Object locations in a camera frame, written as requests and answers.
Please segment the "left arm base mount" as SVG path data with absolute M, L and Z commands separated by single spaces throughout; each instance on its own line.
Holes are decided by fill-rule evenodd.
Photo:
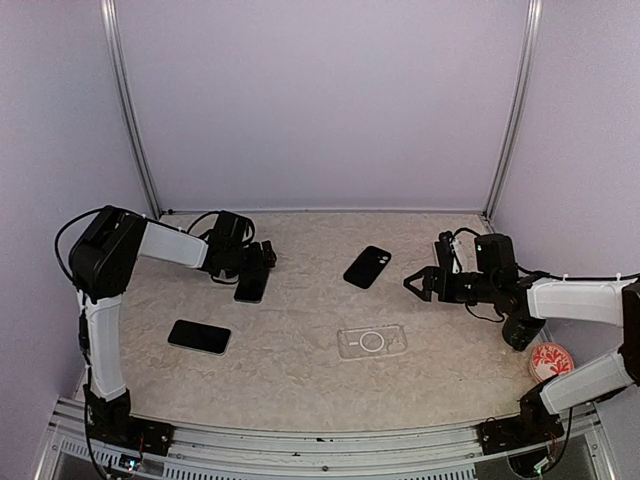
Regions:
M 87 390 L 85 405 L 90 439 L 142 454 L 168 455 L 175 427 L 169 423 L 132 416 L 129 390 L 109 401 Z

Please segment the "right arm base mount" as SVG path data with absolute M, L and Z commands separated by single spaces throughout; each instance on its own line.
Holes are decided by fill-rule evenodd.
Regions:
M 550 414 L 538 400 L 523 400 L 518 415 L 488 419 L 476 430 L 484 455 L 548 442 L 565 433 L 560 416 Z

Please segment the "dark phone case underneath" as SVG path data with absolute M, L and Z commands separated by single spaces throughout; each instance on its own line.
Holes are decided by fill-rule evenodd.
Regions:
M 369 245 L 343 274 L 343 280 L 360 289 L 369 289 L 392 258 L 390 252 Z

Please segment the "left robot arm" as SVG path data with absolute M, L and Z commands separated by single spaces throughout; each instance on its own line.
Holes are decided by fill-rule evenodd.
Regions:
M 121 445 L 140 434 L 130 415 L 130 393 L 121 369 L 119 318 L 139 258 L 203 272 L 218 285 L 262 294 L 277 255 L 270 241 L 255 239 L 254 222 L 214 211 L 201 234 L 107 205 L 88 213 L 91 222 L 58 261 L 77 294 L 79 346 L 87 365 L 85 399 L 102 430 Z

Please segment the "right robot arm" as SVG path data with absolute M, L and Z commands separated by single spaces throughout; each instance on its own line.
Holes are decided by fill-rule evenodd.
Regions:
M 608 324 L 623 334 L 616 349 L 535 388 L 533 405 L 511 423 L 518 442 L 535 442 L 549 429 L 550 415 L 639 382 L 638 275 L 559 277 L 530 271 L 517 263 L 511 238 L 499 233 L 474 236 L 477 268 L 464 271 L 456 237 L 440 233 L 434 244 L 437 265 L 405 278 L 407 290 L 425 302 L 492 306 L 502 321 L 503 340 L 516 351 L 525 350 L 549 319 Z

